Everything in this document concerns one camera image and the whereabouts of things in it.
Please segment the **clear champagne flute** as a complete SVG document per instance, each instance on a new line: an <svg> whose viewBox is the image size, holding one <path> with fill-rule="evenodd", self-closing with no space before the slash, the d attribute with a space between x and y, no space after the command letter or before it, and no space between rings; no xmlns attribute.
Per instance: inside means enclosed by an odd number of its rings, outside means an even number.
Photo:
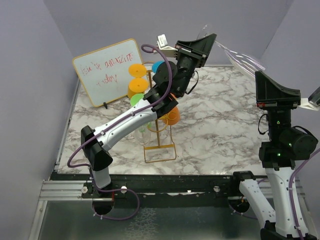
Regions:
<svg viewBox="0 0 320 240"><path fill-rule="evenodd" d="M146 146L151 140L151 132L146 125L137 128L134 132L134 139L142 146Z"/></svg>
<svg viewBox="0 0 320 240"><path fill-rule="evenodd" d="M255 72L266 70L266 67L256 58L245 53L231 50L217 40L215 40L214 44L220 47L226 54L231 64L249 79L255 80Z"/></svg>

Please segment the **blue plastic wine glass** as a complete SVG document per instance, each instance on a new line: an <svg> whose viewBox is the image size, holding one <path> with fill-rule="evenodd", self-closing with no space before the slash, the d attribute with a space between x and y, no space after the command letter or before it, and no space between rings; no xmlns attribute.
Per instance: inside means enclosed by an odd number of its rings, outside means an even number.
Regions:
<svg viewBox="0 0 320 240"><path fill-rule="evenodd" d="M152 72L155 74L157 72L158 67L163 63L163 61L157 61L155 62L152 67L151 70Z"/></svg>

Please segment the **yellow plastic wine glass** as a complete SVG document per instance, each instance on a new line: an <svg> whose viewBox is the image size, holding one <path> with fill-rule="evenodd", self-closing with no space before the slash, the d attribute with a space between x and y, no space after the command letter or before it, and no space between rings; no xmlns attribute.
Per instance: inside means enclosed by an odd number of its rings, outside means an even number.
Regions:
<svg viewBox="0 0 320 240"><path fill-rule="evenodd" d="M142 78L147 74L147 69L143 64L135 63L128 68L128 72L134 78Z"/></svg>
<svg viewBox="0 0 320 240"><path fill-rule="evenodd" d="M134 78L128 84L127 96L131 99L136 94L143 94L148 86L149 84L144 78Z"/></svg>

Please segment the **orange plastic wine glass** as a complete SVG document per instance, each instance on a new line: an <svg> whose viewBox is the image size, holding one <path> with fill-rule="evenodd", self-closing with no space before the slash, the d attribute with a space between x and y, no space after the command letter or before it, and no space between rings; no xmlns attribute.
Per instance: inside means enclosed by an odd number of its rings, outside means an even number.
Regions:
<svg viewBox="0 0 320 240"><path fill-rule="evenodd" d="M180 112L178 106L175 106L169 113L162 116L160 120L169 126L177 124L180 121Z"/></svg>

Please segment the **green plastic wine glass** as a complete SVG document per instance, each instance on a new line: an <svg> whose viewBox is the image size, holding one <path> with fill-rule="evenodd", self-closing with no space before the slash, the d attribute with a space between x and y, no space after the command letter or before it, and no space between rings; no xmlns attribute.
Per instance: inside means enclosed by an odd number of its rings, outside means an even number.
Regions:
<svg viewBox="0 0 320 240"><path fill-rule="evenodd" d="M143 93L137 93L130 98L130 105L135 106L141 99L144 98Z"/></svg>

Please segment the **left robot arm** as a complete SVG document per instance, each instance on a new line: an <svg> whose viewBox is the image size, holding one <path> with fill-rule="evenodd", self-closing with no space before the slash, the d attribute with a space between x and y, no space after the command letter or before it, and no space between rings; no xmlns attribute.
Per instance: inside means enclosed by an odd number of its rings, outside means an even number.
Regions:
<svg viewBox="0 0 320 240"><path fill-rule="evenodd" d="M190 80L195 70L205 65L216 38L212 33L193 41L177 41L173 48L176 62L169 61L158 47L141 46L146 53L158 52L164 60L152 77L154 86L138 103L112 121L81 129L81 146L90 164L95 181L93 191L97 196L106 197L111 190L109 166L113 158L109 150L136 129L163 117L178 105L177 99L189 93Z"/></svg>

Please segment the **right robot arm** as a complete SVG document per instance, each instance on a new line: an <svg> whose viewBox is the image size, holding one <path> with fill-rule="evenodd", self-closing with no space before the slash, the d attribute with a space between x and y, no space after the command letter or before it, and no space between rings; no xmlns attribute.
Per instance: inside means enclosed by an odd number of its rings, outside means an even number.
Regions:
<svg viewBox="0 0 320 240"><path fill-rule="evenodd" d="M233 173L229 189L243 195L260 225L262 240L315 240L309 232L296 188L296 161L319 152L318 139L307 129L292 126L291 111L302 103L298 89L284 87L263 71L255 72L256 105L266 111L269 140L261 143L259 159L270 184L273 204L261 192L250 171Z"/></svg>

